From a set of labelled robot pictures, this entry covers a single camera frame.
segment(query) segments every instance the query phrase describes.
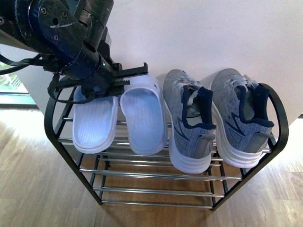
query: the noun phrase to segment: slipper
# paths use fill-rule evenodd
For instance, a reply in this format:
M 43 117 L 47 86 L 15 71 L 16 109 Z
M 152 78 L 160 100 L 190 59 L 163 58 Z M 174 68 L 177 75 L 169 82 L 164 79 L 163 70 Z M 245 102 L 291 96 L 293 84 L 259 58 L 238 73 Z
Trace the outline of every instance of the slipper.
M 139 155 L 156 154 L 167 143 L 162 89 L 149 74 L 129 80 L 120 105 L 126 118 L 130 147 Z
M 74 100 L 84 100 L 78 87 Z M 72 139 L 75 148 L 85 154 L 107 149 L 114 140 L 118 115 L 118 98 L 97 98 L 89 103 L 74 104 Z

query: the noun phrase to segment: white midsole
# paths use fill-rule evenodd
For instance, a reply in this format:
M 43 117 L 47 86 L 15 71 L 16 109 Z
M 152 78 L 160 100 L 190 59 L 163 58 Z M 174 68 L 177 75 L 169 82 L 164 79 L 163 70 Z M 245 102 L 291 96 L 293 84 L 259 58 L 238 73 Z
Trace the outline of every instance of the white midsole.
M 195 159 L 182 155 L 176 146 L 174 136 L 174 123 L 172 120 L 171 113 L 165 103 L 167 111 L 171 119 L 171 134 L 169 138 L 169 157 L 174 167 L 184 173 L 188 174 L 199 174 L 208 169 L 211 161 L 211 153 L 204 158 Z
M 262 152 L 246 153 L 232 147 L 226 137 L 222 117 L 214 103 L 212 103 L 212 113 L 217 122 L 217 149 L 223 160 L 238 168 L 252 168 L 257 165 Z

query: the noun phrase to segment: metal shoe rack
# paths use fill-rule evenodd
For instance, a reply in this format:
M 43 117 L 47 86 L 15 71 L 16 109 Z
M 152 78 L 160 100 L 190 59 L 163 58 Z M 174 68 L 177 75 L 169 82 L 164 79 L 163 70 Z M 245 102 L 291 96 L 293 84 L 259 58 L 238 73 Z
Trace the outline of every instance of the metal shoe rack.
M 224 163 L 214 143 L 208 170 L 201 174 L 185 174 L 173 167 L 167 147 L 156 155 L 136 155 L 129 149 L 126 137 L 115 137 L 112 146 L 116 149 L 96 155 L 78 153 L 77 158 L 73 158 L 63 144 L 72 143 L 72 139 L 61 138 L 65 125 L 72 122 L 70 117 L 72 104 L 65 105 L 54 128 L 53 116 L 57 102 L 51 98 L 45 112 L 45 132 L 100 205 L 131 204 L 216 210 L 278 155 L 287 143 L 288 123 L 281 100 L 270 86 L 261 85 L 270 89 L 270 100 L 276 111 L 279 136 L 276 141 L 268 141 L 269 149 L 263 150 L 262 159 L 252 169 L 238 169 Z M 60 93 L 61 90 L 55 93 L 57 98 Z M 117 125 L 126 127 L 126 122 L 118 121 Z

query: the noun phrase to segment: white wall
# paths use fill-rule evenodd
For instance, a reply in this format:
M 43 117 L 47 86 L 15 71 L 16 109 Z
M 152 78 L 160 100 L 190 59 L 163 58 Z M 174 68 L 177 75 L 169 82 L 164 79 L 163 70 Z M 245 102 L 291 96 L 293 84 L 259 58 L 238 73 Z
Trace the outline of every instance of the white wall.
M 207 87 L 214 73 L 234 68 L 276 90 L 289 124 L 303 112 L 302 0 L 116 0 L 107 27 L 124 69 L 147 62 L 160 82 L 183 69 Z M 13 60 L 35 55 L 0 51 Z M 18 75 L 44 112 L 51 73 L 28 67 Z

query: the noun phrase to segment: black cable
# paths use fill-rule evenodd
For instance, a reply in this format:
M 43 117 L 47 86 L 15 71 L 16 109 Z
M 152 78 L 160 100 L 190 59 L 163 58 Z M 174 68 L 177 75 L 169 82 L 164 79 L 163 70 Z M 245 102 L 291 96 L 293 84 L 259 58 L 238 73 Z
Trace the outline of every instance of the black cable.
M 45 65 L 48 65 L 49 61 L 40 60 L 39 58 L 41 58 L 41 57 L 42 57 L 42 55 L 38 54 L 34 58 L 25 58 L 21 61 L 12 61 L 0 54 L 0 61 L 7 65 L 10 65 L 10 66 L 22 66 L 22 65 L 45 66 Z
M 9 69 L 5 69 L 5 70 L 0 70 L 0 75 L 4 75 L 4 74 L 10 74 L 12 72 L 16 72 L 18 70 L 24 69 L 25 67 L 29 66 L 29 65 L 36 65 L 33 63 L 36 63 L 36 61 L 43 61 L 44 65 L 45 63 L 47 63 L 47 61 L 45 60 L 39 60 L 42 57 L 42 54 L 38 54 L 37 56 L 35 56 L 32 59 L 23 59 L 19 62 L 15 62 L 15 61 L 11 61 L 10 59 L 7 59 L 6 57 L 4 57 L 3 55 L 0 54 L 0 61 L 10 65 L 10 66 L 14 66 L 12 68 Z

